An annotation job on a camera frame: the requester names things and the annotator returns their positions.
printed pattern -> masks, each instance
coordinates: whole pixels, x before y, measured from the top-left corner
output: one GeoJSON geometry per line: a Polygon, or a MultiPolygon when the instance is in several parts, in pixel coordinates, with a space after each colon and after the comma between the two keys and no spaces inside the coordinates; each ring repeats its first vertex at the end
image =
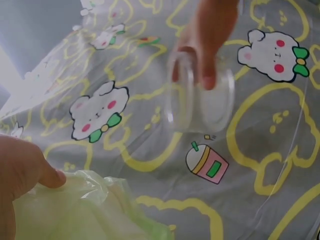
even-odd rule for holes
{"type": "Polygon", "coordinates": [[[318,10],[240,1],[220,53],[237,81],[232,119],[189,136],[162,117],[164,67],[197,2],[81,0],[82,26],[26,74],[40,88],[0,111],[0,132],[64,171],[131,179],[176,239],[319,238],[318,10]]]}

glass jar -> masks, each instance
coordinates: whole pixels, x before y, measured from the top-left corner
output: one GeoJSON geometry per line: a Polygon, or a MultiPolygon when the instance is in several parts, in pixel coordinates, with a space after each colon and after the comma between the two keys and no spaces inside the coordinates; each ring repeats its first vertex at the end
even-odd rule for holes
{"type": "Polygon", "coordinates": [[[221,60],[216,65],[216,85],[205,90],[197,81],[197,60],[187,52],[176,52],[168,63],[165,116],[176,132],[213,134],[223,130],[232,115],[235,80],[221,60]],[[173,82],[175,65],[178,80],[173,82]]]}

pink cup illustration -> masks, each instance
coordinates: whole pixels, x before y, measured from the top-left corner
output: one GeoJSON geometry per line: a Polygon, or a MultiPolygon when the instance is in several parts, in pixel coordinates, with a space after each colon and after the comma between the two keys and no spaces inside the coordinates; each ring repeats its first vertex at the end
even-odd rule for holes
{"type": "Polygon", "coordinates": [[[229,163],[205,144],[192,142],[192,149],[186,155],[189,170],[214,184],[219,184],[229,167],[229,163]]]}

plastic bag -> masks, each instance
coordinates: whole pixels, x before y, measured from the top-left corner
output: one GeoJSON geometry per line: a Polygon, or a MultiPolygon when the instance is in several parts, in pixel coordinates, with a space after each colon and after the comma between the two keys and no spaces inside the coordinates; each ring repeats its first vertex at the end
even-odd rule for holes
{"type": "Polygon", "coordinates": [[[124,179],[92,171],[67,173],[58,189],[40,184],[17,199],[16,240],[172,240],[169,228],[147,218],[124,179]]]}

green bow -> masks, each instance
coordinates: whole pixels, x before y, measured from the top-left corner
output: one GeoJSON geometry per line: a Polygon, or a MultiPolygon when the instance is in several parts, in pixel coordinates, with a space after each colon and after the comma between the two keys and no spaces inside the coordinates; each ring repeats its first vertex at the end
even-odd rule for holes
{"type": "MultiPolygon", "coordinates": [[[[295,55],[295,57],[297,59],[303,59],[303,60],[306,60],[308,57],[309,57],[309,51],[304,48],[304,47],[297,47],[297,46],[294,46],[292,48],[293,50],[293,53],[295,55]]],[[[308,68],[303,64],[299,64],[297,63],[294,67],[293,67],[293,72],[296,73],[296,74],[300,74],[304,77],[309,77],[309,70],[308,68]]]]}
{"type": "MultiPolygon", "coordinates": [[[[112,127],[118,125],[121,122],[121,120],[122,120],[122,117],[119,115],[119,113],[116,112],[109,118],[109,120],[106,122],[106,125],[109,128],[112,128],[112,127]]],[[[89,142],[91,144],[98,142],[102,136],[102,133],[103,132],[101,131],[101,129],[95,130],[93,133],[90,134],[89,142]]]]}
{"type": "MultiPolygon", "coordinates": [[[[115,34],[116,35],[120,35],[120,34],[124,34],[126,31],[118,31],[115,34]]],[[[113,45],[116,43],[116,36],[114,36],[113,38],[111,38],[109,45],[113,45]]]]}

